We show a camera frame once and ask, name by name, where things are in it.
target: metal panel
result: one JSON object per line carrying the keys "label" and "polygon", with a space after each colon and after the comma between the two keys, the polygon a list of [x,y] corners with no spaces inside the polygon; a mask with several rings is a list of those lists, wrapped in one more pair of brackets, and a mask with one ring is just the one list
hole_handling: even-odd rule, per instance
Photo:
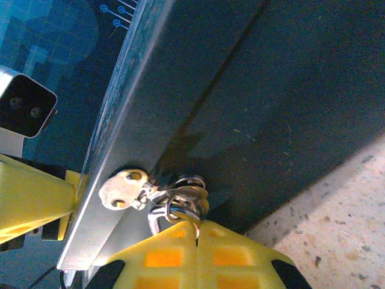
{"label": "metal panel", "polygon": [[[100,186],[123,168],[152,171],[260,3],[139,2],[88,151],[90,182],[59,269],[87,270],[123,214],[127,228],[146,219],[145,211],[105,209]],[[135,232],[147,237],[142,227]]]}

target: black cable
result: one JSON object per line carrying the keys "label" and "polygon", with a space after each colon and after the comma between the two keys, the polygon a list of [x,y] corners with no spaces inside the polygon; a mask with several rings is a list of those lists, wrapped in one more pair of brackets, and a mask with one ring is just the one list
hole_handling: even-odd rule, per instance
{"label": "black cable", "polygon": [[66,283],[64,283],[64,271],[60,271],[60,287],[61,289],[67,289]]}
{"label": "black cable", "polygon": [[47,271],[45,271],[39,278],[36,279],[35,282],[31,284],[31,286],[28,287],[28,289],[34,288],[37,284],[39,284],[50,272],[56,270],[56,266],[51,267]]}

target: speckled floor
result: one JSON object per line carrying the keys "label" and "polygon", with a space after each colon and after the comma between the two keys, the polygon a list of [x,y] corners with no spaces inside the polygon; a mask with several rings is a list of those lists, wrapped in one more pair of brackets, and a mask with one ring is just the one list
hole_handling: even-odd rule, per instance
{"label": "speckled floor", "polygon": [[385,137],[247,236],[291,257],[313,289],[384,289]]}

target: yellow plastic bracket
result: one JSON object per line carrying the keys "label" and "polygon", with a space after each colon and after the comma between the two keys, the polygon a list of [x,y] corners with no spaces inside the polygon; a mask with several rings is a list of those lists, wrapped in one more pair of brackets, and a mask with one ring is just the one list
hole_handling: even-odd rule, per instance
{"label": "yellow plastic bracket", "polygon": [[284,289],[271,264],[285,255],[204,221],[196,246],[190,222],[180,222],[111,257],[126,265],[114,289]]}
{"label": "yellow plastic bracket", "polygon": [[70,214],[75,201],[74,184],[0,155],[0,244]]}

